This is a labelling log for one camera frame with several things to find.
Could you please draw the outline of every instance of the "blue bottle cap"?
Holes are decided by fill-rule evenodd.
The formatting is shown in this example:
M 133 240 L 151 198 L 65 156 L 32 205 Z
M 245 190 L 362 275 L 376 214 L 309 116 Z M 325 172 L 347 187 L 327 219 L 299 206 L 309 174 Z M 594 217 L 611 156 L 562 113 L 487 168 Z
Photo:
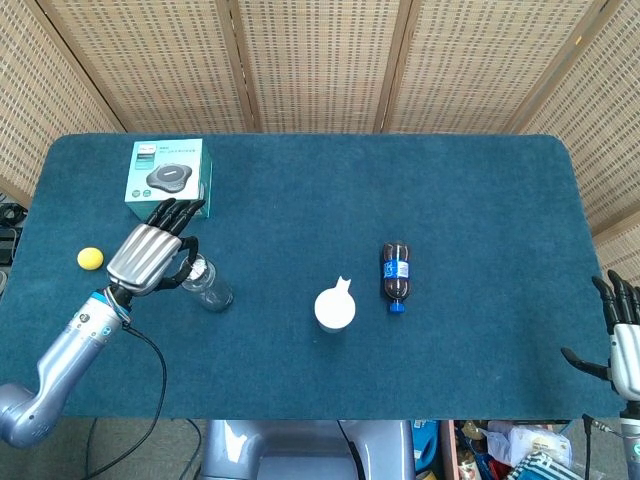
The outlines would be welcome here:
M 391 305 L 389 305 L 389 310 L 391 310 L 391 313 L 403 313 L 404 304 L 400 302 L 393 302 Z

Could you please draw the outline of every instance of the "bottle cap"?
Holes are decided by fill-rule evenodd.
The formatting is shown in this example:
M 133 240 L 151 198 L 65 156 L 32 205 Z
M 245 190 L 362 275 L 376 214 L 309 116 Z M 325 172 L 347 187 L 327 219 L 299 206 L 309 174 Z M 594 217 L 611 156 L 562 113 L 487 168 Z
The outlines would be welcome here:
M 356 302 L 349 295 L 351 280 L 338 278 L 333 288 L 325 290 L 314 305 L 320 327 L 329 333 L 336 333 L 351 323 L 356 315 Z
M 396 300 L 389 306 L 389 310 L 391 310 L 391 313 L 404 313 L 404 303 Z

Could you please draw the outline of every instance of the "water bottle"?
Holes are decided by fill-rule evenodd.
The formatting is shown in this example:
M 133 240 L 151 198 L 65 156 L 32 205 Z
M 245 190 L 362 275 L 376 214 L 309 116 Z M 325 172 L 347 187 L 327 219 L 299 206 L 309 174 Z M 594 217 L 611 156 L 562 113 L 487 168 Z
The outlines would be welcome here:
M 200 254 L 196 256 L 191 273 L 182 282 L 182 287 L 193 293 L 195 299 L 212 312 L 221 312 L 233 302 L 233 292 L 227 282 L 220 278 L 215 265 Z
M 406 243 L 385 243 L 382 248 L 384 259 L 384 291 L 391 298 L 389 310 L 404 312 L 405 298 L 409 296 L 409 246 Z

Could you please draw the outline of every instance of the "plastic bag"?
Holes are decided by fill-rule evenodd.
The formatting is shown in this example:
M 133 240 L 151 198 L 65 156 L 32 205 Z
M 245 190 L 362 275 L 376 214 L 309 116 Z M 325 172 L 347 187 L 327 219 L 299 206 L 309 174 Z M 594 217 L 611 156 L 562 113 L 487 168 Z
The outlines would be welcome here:
M 571 466 L 571 442 L 564 436 L 540 427 L 489 422 L 487 437 L 489 455 L 501 463 L 515 467 L 532 452 L 544 452 L 565 467 Z

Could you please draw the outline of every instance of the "blue bottle label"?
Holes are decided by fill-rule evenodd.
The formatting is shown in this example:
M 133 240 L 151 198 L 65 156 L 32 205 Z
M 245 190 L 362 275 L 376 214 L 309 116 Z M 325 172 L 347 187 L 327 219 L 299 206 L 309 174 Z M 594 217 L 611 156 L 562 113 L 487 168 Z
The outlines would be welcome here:
M 409 278 L 409 263 L 402 260 L 385 262 L 384 278 Z

